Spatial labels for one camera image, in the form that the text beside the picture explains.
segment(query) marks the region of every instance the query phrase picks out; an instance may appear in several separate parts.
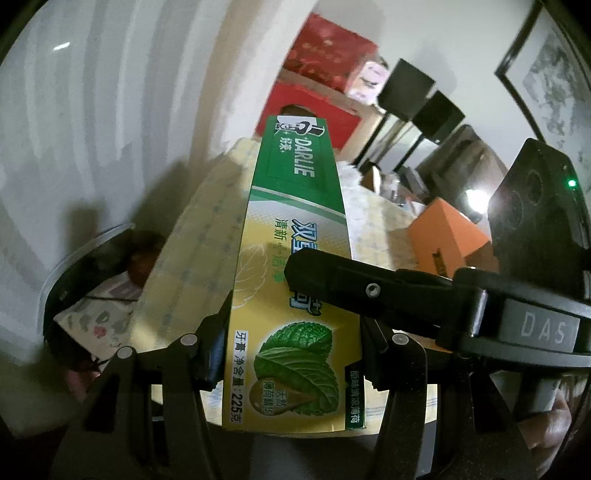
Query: darlie logo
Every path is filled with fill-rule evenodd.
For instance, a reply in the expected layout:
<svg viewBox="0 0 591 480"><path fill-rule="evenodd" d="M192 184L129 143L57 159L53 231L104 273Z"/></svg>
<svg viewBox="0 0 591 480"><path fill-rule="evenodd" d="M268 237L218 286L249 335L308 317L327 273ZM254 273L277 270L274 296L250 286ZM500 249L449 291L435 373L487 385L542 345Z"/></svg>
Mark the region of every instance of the darlie logo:
<svg viewBox="0 0 591 480"><path fill-rule="evenodd" d="M321 137L324 135L324 127L319 127L318 125L312 125L308 121L300 121L297 124L282 124L281 122L277 122L275 124L275 133L280 131L289 131L295 132L298 135L315 135L317 137Z"/></svg>

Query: screw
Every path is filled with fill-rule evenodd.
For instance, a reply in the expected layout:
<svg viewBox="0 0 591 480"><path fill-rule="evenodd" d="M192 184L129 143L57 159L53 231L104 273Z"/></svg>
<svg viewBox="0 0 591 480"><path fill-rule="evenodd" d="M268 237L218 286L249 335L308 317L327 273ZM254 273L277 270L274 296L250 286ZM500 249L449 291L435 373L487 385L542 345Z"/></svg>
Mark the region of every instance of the screw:
<svg viewBox="0 0 591 480"><path fill-rule="evenodd" d="M197 335L195 335L194 333L188 333L187 335L183 335L181 337L181 343L184 346L195 345L195 343L197 343Z"/></svg>
<svg viewBox="0 0 591 480"><path fill-rule="evenodd" d="M376 299L379 297L379 293L382 291L381 288L379 288L379 285L377 283L370 283L367 287L365 287L365 294L370 298L370 299Z"/></svg>
<svg viewBox="0 0 591 480"><path fill-rule="evenodd" d="M133 353L134 353L134 349L132 349L130 346L124 346L124 347L120 348L119 350L117 350L117 356L119 358L122 358L123 360L125 360L126 358L129 358Z"/></svg>
<svg viewBox="0 0 591 480"><path fill-rule="evenodd" d="M396 345L406 345L408 343L408 337L403 333L395 333L392 335L392 341L396 343Z"/></svg>

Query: table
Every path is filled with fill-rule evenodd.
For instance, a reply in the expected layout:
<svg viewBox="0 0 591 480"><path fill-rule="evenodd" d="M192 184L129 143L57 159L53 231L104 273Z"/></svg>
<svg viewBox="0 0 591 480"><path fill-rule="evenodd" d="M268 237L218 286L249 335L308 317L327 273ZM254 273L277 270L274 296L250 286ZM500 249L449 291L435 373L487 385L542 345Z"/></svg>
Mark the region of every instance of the table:
<svg viewBox="0 0 591 480"><path fill-rule="evenodd" d="M138 352L163 348L194 332L202 318L217 313L233 288L242 226L260 143L243 138L215 165L180 215L134 310L131 345ZM337 163L352 257L395 270L415 268L406 235L413 217L359 185L360 174ZM388 392L366 381L366 428L329 436L379 431ZM161 392L154 391L157 398ZM222 385L202 392L207 420L221 424ZM436 418L437 387L427 393L426 422Z"/></svg>

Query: person's hand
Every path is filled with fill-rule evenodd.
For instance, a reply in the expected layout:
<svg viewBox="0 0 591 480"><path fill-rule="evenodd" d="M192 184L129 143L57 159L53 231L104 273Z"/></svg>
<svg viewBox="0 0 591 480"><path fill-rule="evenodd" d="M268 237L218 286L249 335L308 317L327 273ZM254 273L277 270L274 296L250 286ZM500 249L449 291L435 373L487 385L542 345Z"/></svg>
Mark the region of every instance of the person's hand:
<svg viewBox="0 0 591 480"><path fill-rule="evenodd" d="M571 415L564 393L558 390L552 410L518 423L531 451L538 478L548 471L570 427Z"/></svg>

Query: white wall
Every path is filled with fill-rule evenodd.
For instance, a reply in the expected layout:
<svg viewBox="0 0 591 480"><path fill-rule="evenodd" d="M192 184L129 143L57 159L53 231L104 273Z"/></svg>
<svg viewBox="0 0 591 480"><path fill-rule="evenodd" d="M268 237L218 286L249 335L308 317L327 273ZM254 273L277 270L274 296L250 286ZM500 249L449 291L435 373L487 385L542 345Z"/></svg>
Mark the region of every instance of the white wall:
<svg viewBox="0 0 591 480"><path fill-rule="evenodd" d="M391 67L404 58L430 75L510 166L533 133L494 72L530 6L531 0L319 0L314 11L377 43ZM384 158L384 170L393 168L416 133ZM434 147L423 142L409 165Z"/></svg>
<svg viewBox="0 0 591 480"><path fill-rule="evenodd" d="M0 355L0 414L16 434L64 418L26 367L44 280L117 224L170 231L254 132L314 3L49 0L18 37L0 65L0 353L21 364Z"/></svg>

